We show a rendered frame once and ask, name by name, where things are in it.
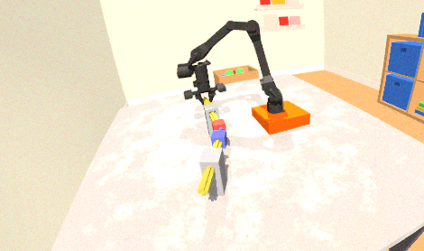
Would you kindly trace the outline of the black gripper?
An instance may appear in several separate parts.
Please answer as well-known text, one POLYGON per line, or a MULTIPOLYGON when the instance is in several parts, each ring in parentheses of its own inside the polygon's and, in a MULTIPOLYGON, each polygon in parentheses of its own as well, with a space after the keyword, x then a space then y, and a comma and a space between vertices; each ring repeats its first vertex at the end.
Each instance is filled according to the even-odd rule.
POLYGON ((195 96, 195 99, 198 99, 200 101, 200 103, 202 104, 202 106, 204 106, 204 101, 203 98, 201 96, 201 93, 208 93, 208 100, 209 102, 213 101, 214 96, 217 94, 216 90, 218 90, 219 92, 226 92, 226 86, 223 83, 219 83, 219 84, 215 84, 215 86, 213 88, 210 87, 210 83, 209 83, 209 77, 208 75, 205 77, 201 77, 201 78, 196 78, 196 84, 197 84, 197 91, 191 91, 190 90, 186 90, 184 91, 184 99, 191 99, 193 98, 193 95, 195 96))

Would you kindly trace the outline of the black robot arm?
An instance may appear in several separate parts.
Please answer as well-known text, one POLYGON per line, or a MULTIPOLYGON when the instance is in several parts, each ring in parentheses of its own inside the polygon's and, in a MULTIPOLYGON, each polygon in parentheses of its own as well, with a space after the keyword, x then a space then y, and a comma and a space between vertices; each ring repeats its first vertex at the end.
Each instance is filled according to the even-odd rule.
POLYGON ((272 74, 270 73, 268 61, 263 50, 260 25, 255 20, 247 22, 228 21, 226 25, 208 38, 206 42, 203 42, 197 48, 191 50, 189 54, 190 58, 187 63, 177 64, 177 78, 187 79, 192 77, 194 74, 196 75, 196 78, 207 76, 207 65, 210 65, 211 62, 205 60, 199 62, 198 65, 193 64, 206 58, 211 49, 233 30, 246 31, 253 43, 253 48, 257 55, 262 72, 262 78, 260 79, 262 91, 264 91, 264 93, 268 96, 266 111, 274 115, 284 113, 285 110, 283 109, 281 90, 275 85, 272 74))

